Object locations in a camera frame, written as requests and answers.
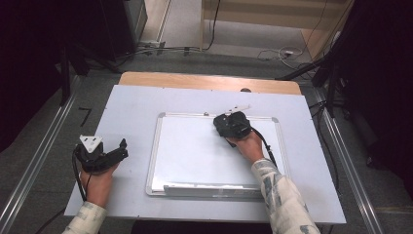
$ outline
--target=white tabletop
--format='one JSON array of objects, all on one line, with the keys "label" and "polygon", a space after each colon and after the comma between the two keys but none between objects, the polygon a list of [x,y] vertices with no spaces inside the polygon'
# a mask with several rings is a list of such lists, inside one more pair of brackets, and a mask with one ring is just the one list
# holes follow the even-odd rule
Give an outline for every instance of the white tabletop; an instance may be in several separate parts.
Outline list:
[{"label": "white tabletop", "polygon": [[[323,156],[316,129],[303,96],[115,86],[96,136],[104,151],[128,143],[129,157],[114,174],[108,215],[143,219],[184,219],[266,222],[259,200],[211,200],[153,197],[145,192],[157,119],[162,112],[221,114],[235,105],[251,105],[251,116],[277,116],[291,179],[296,183],[310,215],[318,223],[345,223],[344,214]],[[74,186],[65,215],[82,205]]]}]

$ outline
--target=white triangular marker plate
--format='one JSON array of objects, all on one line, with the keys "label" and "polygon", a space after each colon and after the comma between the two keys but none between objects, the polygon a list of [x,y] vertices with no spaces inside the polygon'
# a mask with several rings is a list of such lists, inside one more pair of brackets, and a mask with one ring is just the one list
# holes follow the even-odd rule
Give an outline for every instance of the white triangular marker plate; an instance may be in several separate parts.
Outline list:
[{"label": "white triangular marker plate", "polygon": [[102,142],[103,137],[101,136],[80,136],[79,139],[85,145],[86,150],[89,153],[94,152],[97,146]]}]

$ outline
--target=hand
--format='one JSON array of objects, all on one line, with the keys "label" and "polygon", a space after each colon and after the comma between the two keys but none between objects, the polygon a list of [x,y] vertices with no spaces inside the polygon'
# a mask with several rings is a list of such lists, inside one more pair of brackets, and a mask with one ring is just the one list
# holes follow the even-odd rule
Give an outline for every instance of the hand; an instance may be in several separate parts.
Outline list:
[{"label": "hand", "polygon": [[82,186],[85,190],[87,189],[86,194],[88,196],[88,202],[102,208],[106,207],[109,200],[110,190],[112,188],[112,175],[116,168],[118,168],[118,165],[119,164],[114,165],[102,174],[92,174],[92,176],[83,171],[83,169],[81,170],[80,180],[82,181]]},{"label": "hand", "polygon": [[242,139],[227,139],[231,143],[235,143],[238,146],[241,154],[243,154],[244,157],[248,159],[252,164],[257,160],[264,158],[261,138],[255,132],[251,132],[248,136]]}]

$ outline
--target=sleeve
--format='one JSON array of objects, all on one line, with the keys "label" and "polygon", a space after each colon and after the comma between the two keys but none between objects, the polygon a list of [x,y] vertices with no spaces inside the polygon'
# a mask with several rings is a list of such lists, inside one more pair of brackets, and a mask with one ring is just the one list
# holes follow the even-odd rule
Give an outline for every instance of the sleeve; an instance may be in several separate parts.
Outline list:
[{"label": "sleeve", "polygon": [[106,218],[107,211],[90,202],[85,202],[64,230],[63,234],[95,234]]},{"label": "sleeve", "polygon": [[319,233],[297,187],[271,161],[258,160],[251,169],[261,183],[273,233]]}]

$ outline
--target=whiteboard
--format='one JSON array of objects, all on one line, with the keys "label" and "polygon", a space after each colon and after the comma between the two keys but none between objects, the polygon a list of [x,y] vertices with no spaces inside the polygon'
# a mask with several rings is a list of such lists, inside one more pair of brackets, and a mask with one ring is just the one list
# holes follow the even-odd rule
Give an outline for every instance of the whiteboard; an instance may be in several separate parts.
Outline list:
[{"label": "whiteboard", "polygon": [[[216,115],[161,113],[152,148],[146,193],[191,197],[262,198],[251,164],[213,125]],[[273,117],[246,117],[271,145],[288,176],[280,123]],[[264,144],[264,157],[269,159]]]}]

